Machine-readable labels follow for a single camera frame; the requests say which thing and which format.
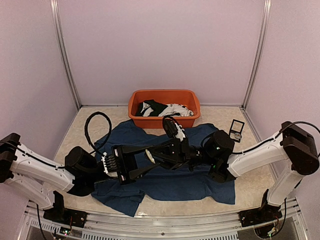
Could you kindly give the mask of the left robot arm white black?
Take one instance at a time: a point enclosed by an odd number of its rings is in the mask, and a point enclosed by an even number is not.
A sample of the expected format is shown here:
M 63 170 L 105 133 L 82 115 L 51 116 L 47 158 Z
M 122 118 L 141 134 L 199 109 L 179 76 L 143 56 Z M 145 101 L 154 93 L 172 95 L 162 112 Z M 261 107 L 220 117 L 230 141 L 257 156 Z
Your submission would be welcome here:
M 0 141 L 0 181 L 13 185 L 45 211 L 63 223 L 70 218 L 64 207 L 63 196 L 56 190 L 46 190 L 39 181 L 54 186 L 70 195 L 85 197 L 97 192 L 98 187 L 112 183 L 135 183 L 157 167 L 168 167 L 155 160 L 156 146 L 145 148 L 115 146 L 112 154 L 102 154 L 100 161 L 80 146 L 65 157 L 65 164 L 38 155 L 20 143 L 20 135 L 11 133 Z

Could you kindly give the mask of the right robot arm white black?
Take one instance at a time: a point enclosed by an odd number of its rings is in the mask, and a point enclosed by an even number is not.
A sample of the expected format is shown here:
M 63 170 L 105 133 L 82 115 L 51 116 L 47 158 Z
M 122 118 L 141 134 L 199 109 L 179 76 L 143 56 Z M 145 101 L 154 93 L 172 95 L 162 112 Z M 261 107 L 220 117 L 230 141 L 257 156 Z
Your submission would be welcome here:
M 288 166 L 275 184 L 265 191 L 261 207 L 255 212 L 260 222 L 266 222 L 302 179 L 320 167 L 315 139 L 299 124 L 298 121 L 286 121 L 268 139 L 239 152 L 233 151 L 235 143 L 223 130 L 214 131 L 199 146 L 194 146 L 189 144 L 180 126 L 171 124 L 167 131 L 171 139 L 152 146 L 145 151 L 145 156 L 166 170 L 201 170 L 202 175 L 220 184 L 234 181 L 262 166 L 287 161 Z

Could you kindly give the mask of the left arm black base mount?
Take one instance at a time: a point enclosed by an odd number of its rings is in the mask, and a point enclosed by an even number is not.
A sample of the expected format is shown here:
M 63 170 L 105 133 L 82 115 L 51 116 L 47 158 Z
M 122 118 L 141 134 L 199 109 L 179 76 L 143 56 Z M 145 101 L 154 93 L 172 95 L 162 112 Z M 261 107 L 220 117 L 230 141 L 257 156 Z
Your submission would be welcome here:
M 68 225 L 71 227 L 84 228 L 88 213 L 67 208 L 63 213 L 52 211 L 51 209 L 45 210 L 43 217 L 55 223 Z

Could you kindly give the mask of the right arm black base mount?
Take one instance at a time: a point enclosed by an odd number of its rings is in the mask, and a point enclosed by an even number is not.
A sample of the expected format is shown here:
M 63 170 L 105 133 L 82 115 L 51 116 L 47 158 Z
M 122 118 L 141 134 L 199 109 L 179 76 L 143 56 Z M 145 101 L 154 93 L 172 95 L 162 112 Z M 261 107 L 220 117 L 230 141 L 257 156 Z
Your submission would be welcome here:
M 267 223 L 283 217 L 280 210 L 259 210 L 258 208 L 240 211 L 238 215 L 243 228 Z

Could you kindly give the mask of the dark blue t-shirt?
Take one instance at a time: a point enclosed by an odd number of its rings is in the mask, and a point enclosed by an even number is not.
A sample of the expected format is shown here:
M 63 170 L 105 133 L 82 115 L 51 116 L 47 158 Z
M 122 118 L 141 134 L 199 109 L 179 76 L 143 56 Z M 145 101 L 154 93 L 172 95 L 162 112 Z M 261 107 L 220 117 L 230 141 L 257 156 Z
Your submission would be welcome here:
M 95 144 L 99 146 L 107 140 L 101 152 L 111 154 L 114 146 L 156 145 L 168 139 L 165 134 L 148 134 L 132 120 L 127 120 L 111 131 L 110 138 L 104 136 Z M 105 206 L 130 217 L 136 214 L 145 196 L 157 201 L 194 201 L 211 197 L 218 203 L 234 205 L 235 182 L 215 182 L 208 176 L 209 169 L 208 165 L 197 166 L 192 172 L 185 165 L 177 170 L 157 167 L 134 183 L 120 185 L 119 181 L 114 179 L 99 182 L 95 184 L 91 196 Z

